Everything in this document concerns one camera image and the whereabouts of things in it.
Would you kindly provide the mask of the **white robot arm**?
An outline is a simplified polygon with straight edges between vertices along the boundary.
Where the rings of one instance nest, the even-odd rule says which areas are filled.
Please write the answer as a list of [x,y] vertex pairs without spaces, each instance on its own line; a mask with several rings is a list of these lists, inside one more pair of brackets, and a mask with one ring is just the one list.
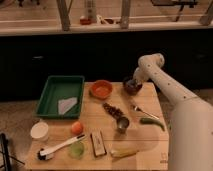
[[138,59],[133,78],[151,79],[173,105],[168,171],[213,171],[213,105],[165,73],[160,53]]

